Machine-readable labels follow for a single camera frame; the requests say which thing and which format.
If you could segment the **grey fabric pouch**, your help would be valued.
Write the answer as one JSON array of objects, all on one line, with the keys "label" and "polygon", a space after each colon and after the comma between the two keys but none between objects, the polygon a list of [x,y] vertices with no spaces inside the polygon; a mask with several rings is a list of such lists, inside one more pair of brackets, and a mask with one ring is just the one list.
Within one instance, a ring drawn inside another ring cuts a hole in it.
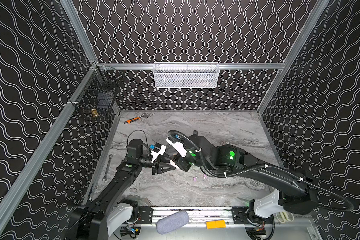
[{"label": "grey fabric pouch", "polygon": [[159,220],[156,224],[157,232],[164,235],[173,232],[189,223],[189,215],[186,211],[176,212]]}]

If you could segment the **brass fitting in basket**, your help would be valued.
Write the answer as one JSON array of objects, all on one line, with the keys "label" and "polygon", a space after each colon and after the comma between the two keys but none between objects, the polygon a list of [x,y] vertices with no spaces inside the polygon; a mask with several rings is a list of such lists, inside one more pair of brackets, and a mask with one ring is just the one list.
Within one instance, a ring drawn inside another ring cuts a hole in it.
[{"label": "brass fitting in basket", "polygon": [[92,118],[97,118],[99,116],[97,109],[91,109],[90,114]]}]

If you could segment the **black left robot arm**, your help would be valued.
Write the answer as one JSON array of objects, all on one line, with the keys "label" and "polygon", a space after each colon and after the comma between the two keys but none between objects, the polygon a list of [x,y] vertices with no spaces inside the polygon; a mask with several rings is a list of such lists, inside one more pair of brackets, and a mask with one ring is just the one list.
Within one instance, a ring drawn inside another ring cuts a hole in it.
[{"label": "black left robot arm", "polygon": [[166,146],[156,143],[148,146],[140,139],[127,145],[125,158],[102,192],[84,207],[72,213],[65,238],[67,240],[107,240],[124,223],[139,220],[138,203],[122,199],[122,195],[137,179],[142,168],[153,174],[175,170],[166,154]]}]

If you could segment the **yellow block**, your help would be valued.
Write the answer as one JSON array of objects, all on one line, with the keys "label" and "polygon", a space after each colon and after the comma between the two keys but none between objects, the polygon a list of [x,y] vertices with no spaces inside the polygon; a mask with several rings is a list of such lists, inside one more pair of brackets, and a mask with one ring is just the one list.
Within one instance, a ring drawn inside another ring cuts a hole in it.
[{"label": "yellow block", "polygon": [[208,230],[220,229],[226,227],[226,222],[224,220],[207,221],[206,226]]}]

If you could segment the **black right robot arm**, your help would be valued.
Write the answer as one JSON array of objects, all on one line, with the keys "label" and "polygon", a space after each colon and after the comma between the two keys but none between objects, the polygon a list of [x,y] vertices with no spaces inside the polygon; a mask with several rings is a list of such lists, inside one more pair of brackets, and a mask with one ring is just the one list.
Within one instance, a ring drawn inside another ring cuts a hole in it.
[{"label": "black right robot arm", "polygon": [[216,147],[199,136],[197,131],[188,137],[170,130],[167,141],[178,152],[174,161],[183,171],[192,165],[209,177],[249,178],[274,188],[277,199],[269,204],[265,199],[252,200],[250,216],[265,219],[280,211],[307,215],[316,208],[336,212],[351,212],[354,209],[350,200],[315,185],[307,173],[288,171],[233,145]]}]

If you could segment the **white handled scissors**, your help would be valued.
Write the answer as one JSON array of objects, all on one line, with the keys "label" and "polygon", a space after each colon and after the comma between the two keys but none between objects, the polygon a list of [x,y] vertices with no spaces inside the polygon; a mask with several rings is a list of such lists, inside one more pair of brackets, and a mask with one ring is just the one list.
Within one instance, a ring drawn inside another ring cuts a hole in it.
[{"label": "white handled scissors", "polygon": [[276,213],[275,218],[278,224],[291,223],[295,220],[295,216],[286,211]]}]

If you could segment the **orange handled adjustable wrench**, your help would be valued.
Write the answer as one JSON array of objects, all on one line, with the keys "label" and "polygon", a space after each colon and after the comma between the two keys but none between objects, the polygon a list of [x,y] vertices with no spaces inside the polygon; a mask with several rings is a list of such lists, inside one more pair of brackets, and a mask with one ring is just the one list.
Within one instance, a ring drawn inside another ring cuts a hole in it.
[{"label": "orange handled adjustable wrench", "polygon": [[134,118],[132,118],[132,119],[128,119],[128,120],[124,121],[124,124],[131,124],[131,123],[133,123],[133,122],[136,122],[136,121],[138,121],[138,120],[141,120],[141,119],[144,119],[144,118],[148,118],[148,117],[149,117],[149,114],[144,113],[144,114],[142,114],[142,115],[140,115],[140,116],[138,116],[138,117],[134,117]]}]

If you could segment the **white mesh wall basket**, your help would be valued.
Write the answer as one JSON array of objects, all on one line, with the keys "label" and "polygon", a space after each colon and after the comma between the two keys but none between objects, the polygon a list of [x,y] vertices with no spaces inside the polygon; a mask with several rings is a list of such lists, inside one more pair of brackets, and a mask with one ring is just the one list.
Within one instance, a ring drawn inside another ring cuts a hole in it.
[{"label": "white mesh wall basket", "polygon": [[161,89],[213,89],[218,84],[220,66],[215,62],[155,62],[155,87]]}]

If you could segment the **aluminium front rail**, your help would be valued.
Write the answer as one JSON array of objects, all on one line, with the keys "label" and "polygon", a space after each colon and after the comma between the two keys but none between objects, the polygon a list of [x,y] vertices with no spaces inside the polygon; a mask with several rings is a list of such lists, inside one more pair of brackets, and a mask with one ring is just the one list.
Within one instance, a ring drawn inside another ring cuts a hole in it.
[{"label": "aluminium front rail", "polygon": [[153,227],[163,218],[177,212],[187,212],[189,216],[187,227],[206,227],[207,222],[213,221],[225,221],[227,227],[252,227],[253,225],[245,216],[246,209],[246,207],[139,207],[135,221],[121,223],[120,221],[132,211],[132,207],[119,204],[111,212],[111,217],[106,218],[106,221],[110,230],[125,226]]}]

